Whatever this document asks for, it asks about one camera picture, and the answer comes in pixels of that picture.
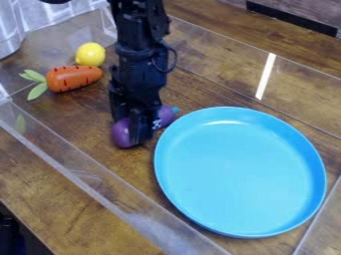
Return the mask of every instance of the plastic plate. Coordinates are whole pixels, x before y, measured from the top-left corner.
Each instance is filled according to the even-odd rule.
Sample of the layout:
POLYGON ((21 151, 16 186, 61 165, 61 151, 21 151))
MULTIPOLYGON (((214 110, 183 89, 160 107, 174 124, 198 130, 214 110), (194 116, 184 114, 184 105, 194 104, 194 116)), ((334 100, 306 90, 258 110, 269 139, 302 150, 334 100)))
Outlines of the plastic plate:
POLYGON ((243 108, 179 118, 159 139, 155 171, 186 217, 238 238, 291 230, 325 196, 325 167, 307 138, 278 118, 243 108))

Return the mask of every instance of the toy lemon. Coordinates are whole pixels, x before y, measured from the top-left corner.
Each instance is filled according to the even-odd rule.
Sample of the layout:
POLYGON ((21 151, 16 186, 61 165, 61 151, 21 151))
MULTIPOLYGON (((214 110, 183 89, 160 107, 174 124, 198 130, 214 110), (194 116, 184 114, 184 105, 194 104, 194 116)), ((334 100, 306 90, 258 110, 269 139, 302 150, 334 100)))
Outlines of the toy lemon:
POLYGON ((76 52, 76 63, 81 66, 99 67, 106 60, 106 49, 97 43, 83 44, 76 52))

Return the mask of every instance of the toy carrot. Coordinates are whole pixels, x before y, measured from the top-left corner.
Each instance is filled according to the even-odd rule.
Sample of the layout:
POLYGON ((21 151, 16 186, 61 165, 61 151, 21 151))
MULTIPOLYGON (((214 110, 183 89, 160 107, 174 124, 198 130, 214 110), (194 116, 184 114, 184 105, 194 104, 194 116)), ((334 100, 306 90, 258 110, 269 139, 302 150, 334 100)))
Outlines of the toy carrot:
POLYGON ((96 82, 103 76, 103 71, 89 66, 65 66, 51 69, 45 77, 33 70, 25 70, 20 76, 40 83, 28 94, 28 101, 31 101, 37 99, 48 89, 61 93, 96 82))

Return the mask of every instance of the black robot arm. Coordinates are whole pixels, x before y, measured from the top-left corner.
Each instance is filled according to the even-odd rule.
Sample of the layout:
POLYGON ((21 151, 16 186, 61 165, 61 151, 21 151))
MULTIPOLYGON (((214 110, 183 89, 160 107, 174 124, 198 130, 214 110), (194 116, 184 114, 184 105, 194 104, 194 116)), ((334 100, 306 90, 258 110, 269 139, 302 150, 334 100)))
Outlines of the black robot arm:
MULTIPOLYGON (((71 0, 40 0, 51 4, 71 0)), ((119 64, 111 66, 110 100, 115 122, 130 119, 130 143, 154 137, 160 126, 160 88, 175 66, 175 50, 164 41, 171 19, 163 0, 108 0, 118 28, 115 51, 119 64), (172 63, 168 65, 170 52, 172 63)))

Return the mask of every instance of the wooden surface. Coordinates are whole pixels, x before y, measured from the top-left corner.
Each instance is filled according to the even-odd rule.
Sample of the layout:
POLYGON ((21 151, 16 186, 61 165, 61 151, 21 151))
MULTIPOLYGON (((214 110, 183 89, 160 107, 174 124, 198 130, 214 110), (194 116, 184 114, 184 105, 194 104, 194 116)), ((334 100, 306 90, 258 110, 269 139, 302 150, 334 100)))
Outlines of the wooden surface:
MULTIPOLYGON (((218 1, 194 0, 190 1, 188 6, 184 1, 171 0, 167 1, 167 9, 171 15, 186 21, 341 77, 337 59, 341 56, 340 42, 326 36, 229 7, 218 1)), ((180 30, 175 30, 171 39, 180 39, 182 36, 180 30)), ((233 58, 230 63, 222 61, 222 64, 230 65, 226 70, 222 70, 222 64, 218 65, 214 61, 219 60, 219 56, 225 56, 221 48, 217 48, 211 54, 202 51, 207 50, 208 42, 219 42, 218 39, 210 37, 203 41, 196 33, 191 37, 190 47, 186 44, 179 44, 182 48, 186 47, 190 50, 187 51, 190 53, 187 60, 190 61, 182 62, 182 65, 192 63, 191 67, 199 70, 200 77, 178 68, 171 73, 168 86, 163 90, 164 102, 178 105, 182 115, 206 107, 242 106, 282 118, 313 141, 326 164, 330 187, 340 175, 338 148, 341 141, 338 138, 340 129, 333 122, 327 122, 326 117, 330 111, 334 111, 332 114, 337 114, 337 108, 333 109, 327 103, 323 104, 325 106, 321 104, 321 109, 315 108, 311 111, 318 110, 321 114, 313 118, 306 110, 311 108, 310 102, 314 101, 319 92, 337 105, 337 99, 332 97, 333 93, 327 94, 323 87, 309 87, 310 83, 305 81, 305 78, 306 74, 311 73, 297 66, 286 67, 287 62, 285 62, 278 66, 278 70, 281 67, 286 67, 279 72, 283 77, 277 79, 298 83, 301 89, 298 92, 293 91, 293 84, 287 83, 286 86, 270 90, 270 96, 265 98, 263 102, 255 100, 251 96, 254 83, 242 75, 242 72, 254 73, 254 70, 261 70, 259 63, 262 62, 259 60, 262 60, 263 54, 266 57, 266 53, 253 50, 251 55, 243 56, 239 44, 229 42, 225 51, 229 49, 227 51, 233 53, 229 56, 233 58), (196 58, 202 59, 204 65, 196 64, 196 58), (219 79, 215 80, 214 74, 218 71, 219 79), (290 103, 291 107, 287 107, 290 104, 285 104, 285 100, 291 98, 295 101, 290 103), (302 99, 299 101, 303 107, 301 112, 294 111, 299 106, 297 105, 298 98, 302 99)), ((32 65, 33 56, 28 52, 19 54, 28 59, 25 60, 28 64, 23 61, 20 64, 20 68, 25 68, 27 65, 32 65)), ((13 74, 17 61, 13 55, 5 60, 3 66, 13 74)), ((104 68, 107 69, 115 61, 115 54, 110 48, 104 68)), ((191 225, 166 200, 155 181, 151 157, 160 133, 147 144, 130 150, 116 149, 108 141, 107 134, 112 121, 107 83, 108 76, 95 85, 69 94, 47 94, 35 103, 25 102, 27 91, 24 91, 13 96, 13 101, 64 139, 191 225)), ((336 86, 333 82, 327 84, 330 89, 336 86)), ((1 201, 56 254, 162 253, 159 248, 110 213, 4 130, 0 132, 0 142, 1 201)), ((307 226, 309 222, 289 233, 273 238, 238 240, 215 235, 192 225, 231 254, 246 255, 291 254, 307 226)))
MULTIPOLYGON (((246 1, 221 0, 233 6, 246 8, 246 1)), ((341 3, 337 0, 251 0, 250 2, 267 6, 275 10, 294 14, 307 20, 341 29, 341 3)))

